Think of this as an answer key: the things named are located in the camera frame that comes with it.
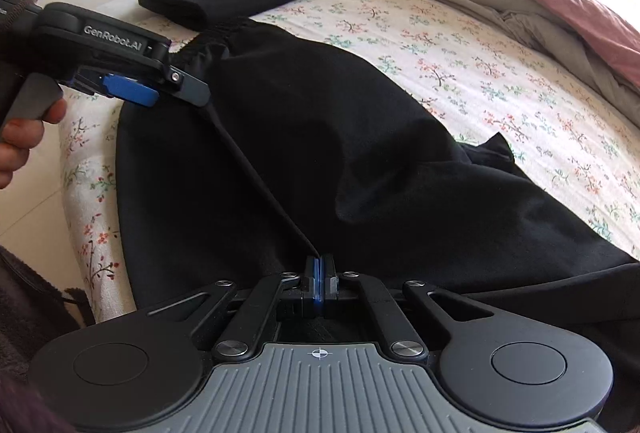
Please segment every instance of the white crosshair symbol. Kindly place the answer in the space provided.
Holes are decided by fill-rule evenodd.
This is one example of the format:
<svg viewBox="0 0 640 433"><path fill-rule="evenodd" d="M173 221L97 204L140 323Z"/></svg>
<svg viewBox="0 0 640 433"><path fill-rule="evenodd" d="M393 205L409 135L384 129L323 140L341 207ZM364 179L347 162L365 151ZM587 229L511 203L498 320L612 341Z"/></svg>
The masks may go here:
<svg viewBox="0 0 640 433"><path fill-rule="evenodd" d="M316 359L324 359L326 356L330 355L331 352L327 352L324 349L318 348L316 350L314 350L313 352L309 352L312 356L314 356Z"/></svg>

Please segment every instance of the mattress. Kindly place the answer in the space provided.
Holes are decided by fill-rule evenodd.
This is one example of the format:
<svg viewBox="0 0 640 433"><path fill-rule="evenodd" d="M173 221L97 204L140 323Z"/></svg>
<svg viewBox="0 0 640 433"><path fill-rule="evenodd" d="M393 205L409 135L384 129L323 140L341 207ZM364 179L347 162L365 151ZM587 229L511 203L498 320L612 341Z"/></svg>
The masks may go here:
<svg viewBox="0 0 640 433"><path fill-rule="evenodd" d="M134 0L102 12L167 36L172 51L196 35ZM640 258L640 130L551 58L435 0L295 0L254 19L366 59L460 142L502 133L533 182ZM65 214L94 314L106 320L135 309L116 205L122 102L66 98Z"/></svg>

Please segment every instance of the gray blanket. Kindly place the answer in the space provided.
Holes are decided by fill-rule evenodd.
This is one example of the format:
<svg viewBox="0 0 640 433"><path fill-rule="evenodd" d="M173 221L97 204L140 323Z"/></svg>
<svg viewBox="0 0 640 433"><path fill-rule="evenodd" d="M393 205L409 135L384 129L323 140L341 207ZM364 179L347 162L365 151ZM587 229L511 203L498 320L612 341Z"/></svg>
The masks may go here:
<svg viewBox="0 0 640 433"><path fill-rule="evenodd" d="M535 0L438 0L550 55L640 128L640 95L561 18Z"/></svg>

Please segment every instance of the tiled floor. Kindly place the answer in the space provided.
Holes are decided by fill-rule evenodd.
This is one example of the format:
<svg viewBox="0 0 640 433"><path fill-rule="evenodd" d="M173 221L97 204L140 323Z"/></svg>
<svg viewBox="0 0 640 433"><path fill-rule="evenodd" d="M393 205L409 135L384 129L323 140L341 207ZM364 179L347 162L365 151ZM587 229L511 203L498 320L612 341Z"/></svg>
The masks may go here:
<svg viewBox="0 0 640 433"><path fill-rule="evenodd" d="M62 207L58 129L45 126L27 165L0 190L0 244L59 289L82 288Z"/></svg>

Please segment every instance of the floor grout line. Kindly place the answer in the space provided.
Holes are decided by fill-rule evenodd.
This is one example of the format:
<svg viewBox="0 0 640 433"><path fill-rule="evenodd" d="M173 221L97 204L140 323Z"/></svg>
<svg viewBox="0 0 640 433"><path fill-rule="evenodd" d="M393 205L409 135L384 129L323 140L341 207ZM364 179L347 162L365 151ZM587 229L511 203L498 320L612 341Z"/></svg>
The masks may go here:
<svg viewBox="0 0 640 433"><path fill-rule="evenodd" d="M52 194L50 194L48 197L46 197L44 200L42 200L41 202L39 202L38 204L36 204L35 206L33 206L29 211L27 211L25 214L23 214L19 219L15 220L14 223L12 223L11 225L9 225L9 227L7 227L2 233L0 233L0 239L9 231L11 231L11 229L13 229L16 225L18 225L18 223L22 222L26 217L28 217L31 213L33 213L36 209L38 209L40 206L42 206L47 200L49 200L51 197L57 195L60 191L62 191L62 187L59 187L58 189L56 189L55 191L53 191Z"/></svg>

